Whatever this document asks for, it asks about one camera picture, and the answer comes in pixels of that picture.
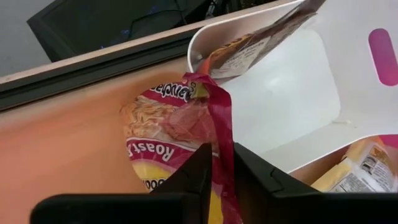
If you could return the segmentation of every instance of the nutrition label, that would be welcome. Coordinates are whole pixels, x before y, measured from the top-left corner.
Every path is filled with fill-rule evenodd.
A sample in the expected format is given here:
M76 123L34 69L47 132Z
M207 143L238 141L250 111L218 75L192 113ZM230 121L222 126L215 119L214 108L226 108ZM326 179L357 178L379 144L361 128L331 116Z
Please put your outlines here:
M375 190L365 184L365 181L356 177L353 173L348 174L341 180L331 192L374 192Z
M361 169L367 172L386 191L394 191L394 174L389 167L389 158L386 152L372 146L369 154L363 159Z
M213 69L211 77L229 78L242 75L246 72L259 52L264 48L270 37L260 40L252 46L241 50L229 58L220 69Z

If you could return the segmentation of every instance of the white tray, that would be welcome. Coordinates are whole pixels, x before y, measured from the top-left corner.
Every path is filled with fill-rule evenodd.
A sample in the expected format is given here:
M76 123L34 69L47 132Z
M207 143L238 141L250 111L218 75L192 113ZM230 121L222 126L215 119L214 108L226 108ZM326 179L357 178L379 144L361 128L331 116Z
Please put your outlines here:
M202 28L190 43L188 70L198 55L273 23L300 2ZM397 8L395 0L327 0L268 56L222 84L233 100L234 140L291 172L361 138L398 134L398 66L388 44L378 45L388 43L383 28L398 52ZM390 62L381 64L388 76L376 70L372 52Z

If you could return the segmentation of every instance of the packaged food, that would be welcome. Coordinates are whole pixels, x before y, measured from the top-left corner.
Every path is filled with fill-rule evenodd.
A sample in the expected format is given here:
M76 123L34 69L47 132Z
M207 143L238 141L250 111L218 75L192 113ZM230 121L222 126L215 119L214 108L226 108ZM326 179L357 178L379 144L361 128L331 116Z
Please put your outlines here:
M220 47L204 60L198 72L214 79L242 75L314 16L324 2L306 0L272 25Z
M171 176L205 142L213 148L209 223L241 223L233 189L231 98L208 75L143 92L121 108L127 151L148 190Z
M379 137L356 141L343 160L312 184L323 192L397 192L396 165Z

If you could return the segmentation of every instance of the gray wall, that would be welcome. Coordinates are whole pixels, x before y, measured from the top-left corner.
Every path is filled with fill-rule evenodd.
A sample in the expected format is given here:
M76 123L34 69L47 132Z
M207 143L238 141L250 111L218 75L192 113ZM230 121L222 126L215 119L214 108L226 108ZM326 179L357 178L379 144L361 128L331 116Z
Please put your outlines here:
M50 63L26 21L53 0L0 0L0 76Z

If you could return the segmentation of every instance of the black plastic divider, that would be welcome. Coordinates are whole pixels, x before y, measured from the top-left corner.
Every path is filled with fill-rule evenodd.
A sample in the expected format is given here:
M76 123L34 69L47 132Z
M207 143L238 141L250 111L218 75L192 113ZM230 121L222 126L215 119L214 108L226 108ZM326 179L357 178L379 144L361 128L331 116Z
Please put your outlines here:
M192 29L0 85L0 111L186 55Z

